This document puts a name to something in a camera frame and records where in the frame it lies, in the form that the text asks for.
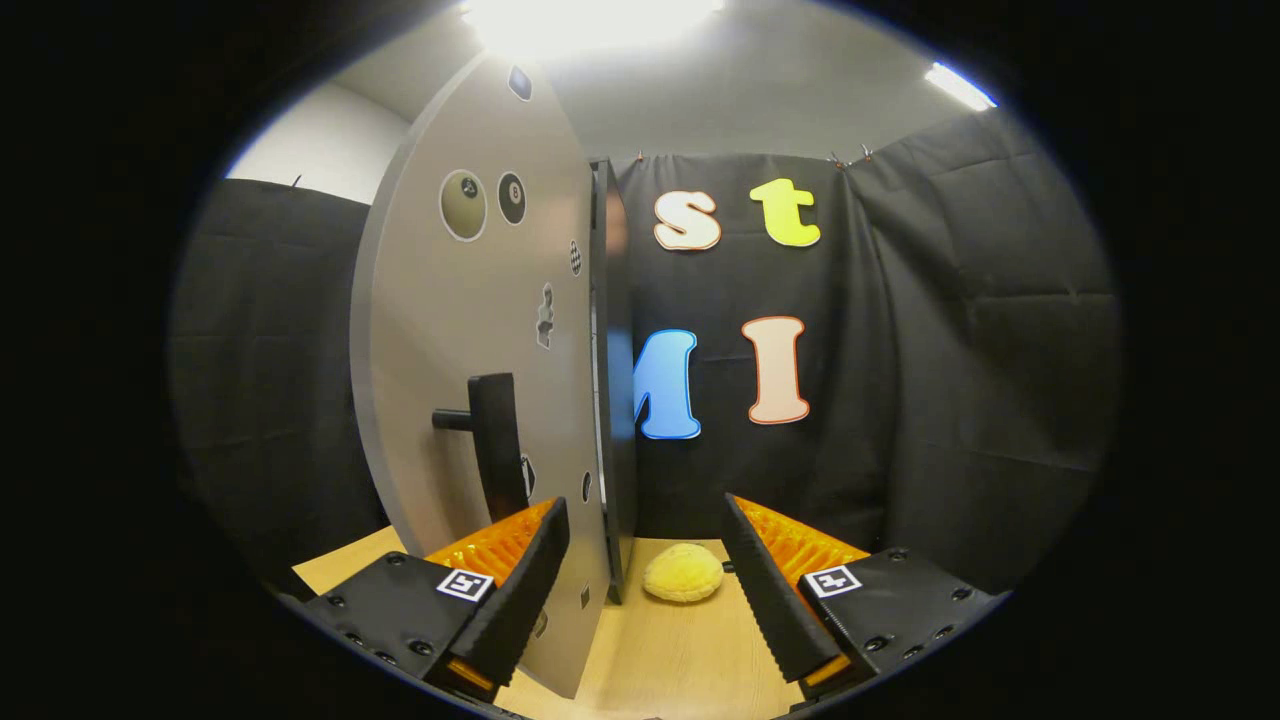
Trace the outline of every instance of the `gray door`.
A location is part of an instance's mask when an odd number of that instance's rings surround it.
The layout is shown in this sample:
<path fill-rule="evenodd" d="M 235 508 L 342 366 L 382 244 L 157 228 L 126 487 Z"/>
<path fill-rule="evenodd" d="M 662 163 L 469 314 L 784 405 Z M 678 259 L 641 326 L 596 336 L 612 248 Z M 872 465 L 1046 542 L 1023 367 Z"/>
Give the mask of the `gray door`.
<path fill-rule="evenodd" d="M 571 542 L 521 661 L 572 697 L 608 588 L 589 314 L 590 168 L 544 76 L 480 55 L 426 106 L 369 214 L 352 290 L 360 434 L 419 556 L 489 524 L 467 378 L 512 373 L 530 502 L 563 496 Z M 590 486 L 584 492 L 584 478 Z"/>

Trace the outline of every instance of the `black curtain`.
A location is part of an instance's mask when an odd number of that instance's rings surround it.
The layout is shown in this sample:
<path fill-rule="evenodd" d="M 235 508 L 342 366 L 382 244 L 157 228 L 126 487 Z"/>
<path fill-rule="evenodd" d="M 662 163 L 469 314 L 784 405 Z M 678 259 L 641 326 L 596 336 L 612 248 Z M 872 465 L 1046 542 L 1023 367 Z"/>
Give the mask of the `black curtain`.
<path fill-rule="evenodd" d="M 169 384 L 198 497 L 259 578 L 388 524 L 351 396 L 347 328 L 369 206 L 256 181 L 214 187 L 173 292 Z"/>
<path fill-rule="evenodd" d="M 791 247 L 765 232 L 751 188 L 790 178 L 812 192 L 800 220 L 817 243 Z M 874 547 L 884 524 L 897 370 L 888 297 L 867 219 L 832 163 L 781 155 L 654 156 L 618 178 L 631 237 L 632 346 L 681 328 L 698 336 L 690 398 L 701 434 L 687 441 L 636 433 L 636 534 L 713 538 L 723 493 Z M 717 245 L 669 251 L 654 238 L 654 201 L 701 191 L 716 201 Z M 742 324 L 790 315 L 800 396 L 809 415 L 780 425 L 748 418 L 756 366 Z"/>
<path fill-rule="evenodd" d="M 786 177 L 822 238 L 785 247 L 750 190 Z M 845 168 L 657 156 L 620 178 L 635 348 L 692 331 L 701 436 L 637 436 L 637 534 L 713 537 L 731 491 L 845 541 L 914 547 L 987 589 L 1043 556 L 1094 480 L 1119 402 L 1120 315 L 1070 183 L 1007 114 L 972 114 Z M 664 250 L 654 201 L 717 202 L 718 245 Z M 755 425 L 746 320 L 794 315 L 810 415 Z"/>
<path fill-rule="evenodd" d="M 886 542 L 1009 589 L 1084 502 L 1114 430 L 1120 313 L 1101 238 L 1046 150 L 997 110 L 847 177 L 899 346 Z"/>

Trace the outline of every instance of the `white wall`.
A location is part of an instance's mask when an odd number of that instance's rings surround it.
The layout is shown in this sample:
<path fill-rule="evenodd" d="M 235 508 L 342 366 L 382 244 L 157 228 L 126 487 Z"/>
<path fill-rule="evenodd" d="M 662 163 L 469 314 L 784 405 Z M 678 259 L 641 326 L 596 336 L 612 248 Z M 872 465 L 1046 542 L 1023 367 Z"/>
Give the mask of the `white wall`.
<path fill-rule="evenodd" d="M 396 113 L 325 83 L 266 128 L 227 177 L 293 184 L 301 174 L 298 187 L 372 204 L 407 132 Z"/>
<path fill-rule="evenodd" d="M 585 152 L 611 156 L 616 169 L 640 150 L 854 160 L 863 145 L 878 150 L 972 113 L 924 79 L 933 51 L 837 5 L 728 0 L 662 45 L 620 42 L 539 64 Z M 412 120 L 481 49 L 475 28 L 443 12 L 334 82 Z"/>

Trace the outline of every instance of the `ceiling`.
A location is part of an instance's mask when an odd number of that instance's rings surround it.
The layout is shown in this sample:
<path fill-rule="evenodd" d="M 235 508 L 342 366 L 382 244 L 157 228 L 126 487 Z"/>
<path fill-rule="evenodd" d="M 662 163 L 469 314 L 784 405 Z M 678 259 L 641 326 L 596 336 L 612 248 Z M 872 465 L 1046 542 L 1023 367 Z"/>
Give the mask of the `ceiling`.
<path fill-rule="evenodd" d="M 481 50 L 471 26 L 451 9 L 334 82 L 412 122 Z M 844 10 L 730 0 L 660 47 L 580 53 L 541 65 L 588 155 L 852 159 L 863 143 L 874 150 L 970 111 L 924 81 L 932 61 L 905 37 Z"/>

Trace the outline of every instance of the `checkered sticker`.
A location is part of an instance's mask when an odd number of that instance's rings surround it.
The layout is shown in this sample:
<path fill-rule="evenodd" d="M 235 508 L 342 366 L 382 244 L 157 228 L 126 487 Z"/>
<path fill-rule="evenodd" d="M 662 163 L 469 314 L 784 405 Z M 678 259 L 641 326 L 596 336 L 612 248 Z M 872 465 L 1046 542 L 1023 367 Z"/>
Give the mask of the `checkered sticker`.
<path fill-rule="evenodd" d="M 831 597 L 833 594 L 840 594 L 842 592 L 849 592 L 855 588 L 863 587 L 863 583 L 849 571 L 849 568 L 838 565 L 836 568 L 827 568 L 826 570 L 818 570 L 817 573 L 809 573 L 804 577 L 809 587 L 818 597 Z"/>
<path fill-rule="evenodd" d="M 582 273 L 582 251 L 577 249 L 577 241 L 568 241 L 568 269 L 577 277 Z"/>
<path fill-rule="evenodd" d="M 461 597 L 462 600 L 470 600 L 471 602 L 477 602 L 484 597 L 484 591 L 489 589 L 493 584 L 493 578 L 489 575 L 481 575 L 480 573 L 467 573 L 466 570 L 454 570 L 449 573 L 444 582 L 435 585 L 435 589 L 443 592 L 444 594 L 452 594 L 453 597 Z"/>

